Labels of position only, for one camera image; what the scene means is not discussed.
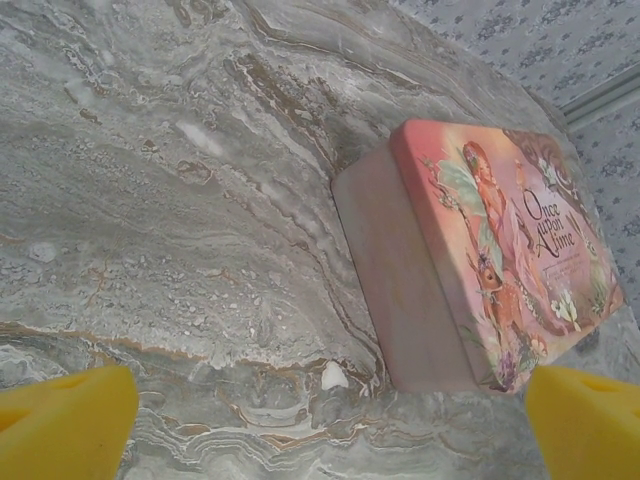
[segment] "fairy illustration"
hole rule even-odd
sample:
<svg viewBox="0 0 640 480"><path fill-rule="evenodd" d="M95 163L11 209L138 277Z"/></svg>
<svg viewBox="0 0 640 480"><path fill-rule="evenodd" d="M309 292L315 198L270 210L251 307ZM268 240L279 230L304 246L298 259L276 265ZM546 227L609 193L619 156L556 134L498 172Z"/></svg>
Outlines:
<svg viewBox="0 0 640 480"><path fill-rule="evenodd" d="M549 294L533 262L533 238L518 207L512 200L506 200L480 145L468 142L462 154L482 199L491 233L501 247L503 262L514 267L529 293L538 297L543 305L550 305Z"/></svg>

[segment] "gray marble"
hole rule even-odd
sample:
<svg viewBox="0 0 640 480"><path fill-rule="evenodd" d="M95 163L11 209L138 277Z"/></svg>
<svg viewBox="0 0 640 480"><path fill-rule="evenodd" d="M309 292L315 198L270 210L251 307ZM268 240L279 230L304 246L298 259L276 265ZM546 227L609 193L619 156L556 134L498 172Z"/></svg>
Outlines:
<svg viewBox="0 0 640 480"><path fill-rule="evenodd" d="M522 395L394 391L329 181L411 116L575 149L388 8L0 3L0 386L128 365L120 479L546 478ZM638 351L625 308L562 362Z"/></svg>

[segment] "decorative tin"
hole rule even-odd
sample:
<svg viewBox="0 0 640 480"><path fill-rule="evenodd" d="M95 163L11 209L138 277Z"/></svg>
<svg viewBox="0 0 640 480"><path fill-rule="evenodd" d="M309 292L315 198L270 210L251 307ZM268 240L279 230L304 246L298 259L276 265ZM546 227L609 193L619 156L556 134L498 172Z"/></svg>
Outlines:
<svg viewBox="0 0 640 480"><path fill-rule="evenodd" d="M623 303L550 136L409 120L332 189L401 390L515 392Z"/></svg>

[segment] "floral wallpaper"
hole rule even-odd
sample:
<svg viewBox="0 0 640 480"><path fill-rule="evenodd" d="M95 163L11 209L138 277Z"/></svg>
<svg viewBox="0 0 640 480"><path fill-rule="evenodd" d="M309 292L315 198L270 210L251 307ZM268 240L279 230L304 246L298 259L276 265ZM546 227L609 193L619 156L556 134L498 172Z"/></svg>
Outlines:
<svg viewBox="0 0 640 480"><path fill-rule="evenodd" d="M640 62L640 0L391 0L563 106Z"/></svg>
<svg viewBox="0 0 640 480"><path fill-rule="evenodd" d="M605 235L640 318L640 100L577 131Z"/></svg>

